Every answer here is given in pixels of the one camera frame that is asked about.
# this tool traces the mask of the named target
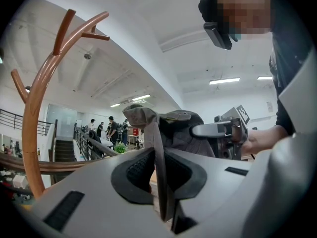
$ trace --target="metal railing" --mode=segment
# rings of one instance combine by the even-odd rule
[[[13,129],[22,129],[23,116],[0,109],[0,123]],[[46,136],[51,123],[38,121],[37,134]]]
[[[103,154],[110,157],[118,155],[117,152],[90,138],[80,127],[74,127],[74,139],[85,161],[101,159]]]

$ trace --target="potted plant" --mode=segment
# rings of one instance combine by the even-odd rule
[[[122,153],[125,153],[126,147],[125,147],[125,145],[124,145],[123,143],[119,143],[119,144],[117,144],[117,145],[114,147],[114,150],[115,150],[117,153],[122,154]]]

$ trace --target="staircase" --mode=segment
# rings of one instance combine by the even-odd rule
[[[73,141],[56,140],[55,144],[55,162],[75,161]],[[63,180],[66,176],[55,175],[55,182]]]

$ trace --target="glass door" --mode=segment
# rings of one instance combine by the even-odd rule
[[[57,120],[56,136],[62,140],[72,140],[77,111],[49,104],[46,122]]]

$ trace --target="fluorescent light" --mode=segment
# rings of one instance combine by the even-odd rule
[[[212,80],[209,82],[209,85],[221,84],[221,83],[229,83],[229,82],[237,82],[240,78],[228,78],[228,79],[220,79],[220,80]]]
[[[144,96],[141,96],[141,97],[138,97],[138,98],[134,98],[132,100],[133,101],[138,101],[138,100],[141,100],[141,99],[144,99],[144,98],[147,98],[147,97],[150,97],[150,94],[147,94],[147,95],[144,95]]]
[[[273,77],[258,77],[258,80],[273,80]]]
[[[111,107],[111,108],[114,108],[114,107],[118,107],[118,106],[120,106],[120,104],[119,104],[119,103],[114,104],[114,105],[112,105],[112,106],[110,106],[110,107]]]

